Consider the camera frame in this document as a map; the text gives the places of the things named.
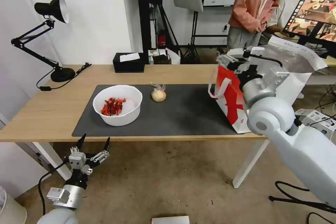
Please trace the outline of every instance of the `pink jacket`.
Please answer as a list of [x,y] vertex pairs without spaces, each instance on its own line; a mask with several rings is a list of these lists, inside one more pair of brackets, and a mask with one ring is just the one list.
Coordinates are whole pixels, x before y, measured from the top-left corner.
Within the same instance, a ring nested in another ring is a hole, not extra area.
[[[259,20],[261,23],[268,22],[272,16],[272,10],[278,8],[280,0],[267,0]],[[261,5],[261,0],[235,0],[229,25],[245,28],[249,32],[255,32],[258,21],[256,19]]]

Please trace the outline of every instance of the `black tissue box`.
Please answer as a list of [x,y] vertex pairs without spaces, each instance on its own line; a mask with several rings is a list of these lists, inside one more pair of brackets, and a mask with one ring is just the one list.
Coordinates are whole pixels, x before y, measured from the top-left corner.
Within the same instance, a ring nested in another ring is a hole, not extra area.
[[145,63],[141,60],[143,53],[139,53],[140,59],[120,62],[120,55],[131,54],[133,52],[117,52],[113,59],[115,72],[144,72]]

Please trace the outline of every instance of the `lamp base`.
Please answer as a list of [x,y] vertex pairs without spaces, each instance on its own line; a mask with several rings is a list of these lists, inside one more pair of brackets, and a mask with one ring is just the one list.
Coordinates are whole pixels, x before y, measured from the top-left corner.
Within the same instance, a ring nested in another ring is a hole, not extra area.
[[54,82],[65,82],[74,78],[75,75],[75,71],[71,68],[56,68],[50,77]]

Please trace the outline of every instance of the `lamp arm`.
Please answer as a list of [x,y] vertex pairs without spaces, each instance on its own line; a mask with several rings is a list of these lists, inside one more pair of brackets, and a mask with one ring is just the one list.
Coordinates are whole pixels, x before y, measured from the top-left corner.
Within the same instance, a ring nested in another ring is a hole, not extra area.
[[[55,68],[55,69],[62,69],[62,67],[58,64],[58,63],[54,63],[51,60],[47,59],[46,57],[43,57],[41,55],[39,55],[38,53],[28,49],[27,47],[25,47],[25,44],[27,44],[28,42],[36,39],[37,37],[43,35],[44,33],[52,30],[54,28],[54,23],[55,21],[52,19],[47,19],[46,21],[44,21],[42,24],[36,26],[35,28],[33,28],[32,30],[26,32],[25,34],[21,35],[20,37],[17,38],[13,38],[12,39],[12,45],[21,49],[22,51],[30,54],[31,56],[34,56],[35,58],[43,61],[44,63],[48,64],[49,66]],[[43,27],[47,25],[49,28],[36,34],[36,35],[32,35],[32,36],[28,36],[30,33],[36,31],[37,29]]]

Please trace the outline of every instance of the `white box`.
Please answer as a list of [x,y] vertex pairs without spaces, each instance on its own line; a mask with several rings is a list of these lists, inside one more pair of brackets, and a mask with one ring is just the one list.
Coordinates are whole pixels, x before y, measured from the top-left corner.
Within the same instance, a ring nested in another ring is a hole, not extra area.
[[[306,126],[310,126],[313,123],[330,117],[313,109],[299,109],[295,112],[295,115],[299,116],[299,120]],[[312,127],[321,131],[327,138],[331,139],[334,131],[336,130],[336,120],[334,118],[330,118],[326,121],[316,123]]]

